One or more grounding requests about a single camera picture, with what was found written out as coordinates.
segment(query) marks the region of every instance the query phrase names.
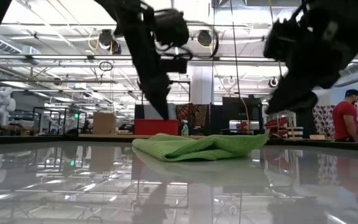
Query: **black cap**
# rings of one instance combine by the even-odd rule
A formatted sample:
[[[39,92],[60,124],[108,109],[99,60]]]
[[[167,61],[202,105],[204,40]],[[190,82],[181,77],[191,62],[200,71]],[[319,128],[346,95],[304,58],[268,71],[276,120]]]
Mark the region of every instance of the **black cap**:
[[[347,90],[345,93],[345,97],[353,96],[353,95],[358,96],[358,90]]]

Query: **black robotic arm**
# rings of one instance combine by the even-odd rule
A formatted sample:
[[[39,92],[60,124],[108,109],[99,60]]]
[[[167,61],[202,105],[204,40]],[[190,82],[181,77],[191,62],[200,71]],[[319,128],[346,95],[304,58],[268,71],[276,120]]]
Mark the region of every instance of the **black robotic arm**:
[[[167,72],[186,73],[187,61],[193,56],[189,50],[182,47],[189,39],[183,13],[175,9],[154,11],[140,0],[95,1],[117,22],[114,35],[124,36],[126,40],[139,75],[140,89],[160,115],[168,119],[166,97],[171,81]],[[0,24],[10,3],[11,0],[0,0]],[[167,48],[157,49],[155,41]],[[168,54],[167,50],[172,47],[181,48],[185,53]]]
[[[312,89],[331,88],[357,54],[358,1],[303,1],[290,20],[273,25],[265,44],[264,56],[288,67],[266,113],[312,109]]]

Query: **water bottle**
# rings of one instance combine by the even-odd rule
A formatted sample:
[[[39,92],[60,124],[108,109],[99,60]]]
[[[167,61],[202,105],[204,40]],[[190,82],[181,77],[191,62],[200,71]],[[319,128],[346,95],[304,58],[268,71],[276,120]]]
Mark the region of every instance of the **water bottle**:
[[[187,126],[187,120],[183,120],[183,128],[181,129],[182,136],[189,136],[189,127]]]

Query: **green towel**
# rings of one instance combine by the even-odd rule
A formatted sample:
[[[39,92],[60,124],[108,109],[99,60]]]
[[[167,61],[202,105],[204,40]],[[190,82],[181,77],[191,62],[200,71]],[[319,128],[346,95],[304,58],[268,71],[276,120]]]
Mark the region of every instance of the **green towel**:
[[[202,183],[212,187],[268,187],[264,170],[255,167],[250,159],[237,158],[207,162],[162,162],[133,148],[135,156],[149,169],[162,174],[160,178],[175,182]]]
[[[212,135],[202,139],[156,134],[150,139],[135,139],[132,145],[161,161],[188,159],[228,159],[247,156],[252,150],[263,146],[268,134],[256,136]]]

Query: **red box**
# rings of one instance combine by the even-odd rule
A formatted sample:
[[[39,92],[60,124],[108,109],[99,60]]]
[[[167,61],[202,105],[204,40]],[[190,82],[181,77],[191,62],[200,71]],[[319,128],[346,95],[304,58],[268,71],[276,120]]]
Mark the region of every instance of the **red box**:
[[[162,119],[135,119],[135,134],[154,135],[154,134],[179,135],[179,120]]]

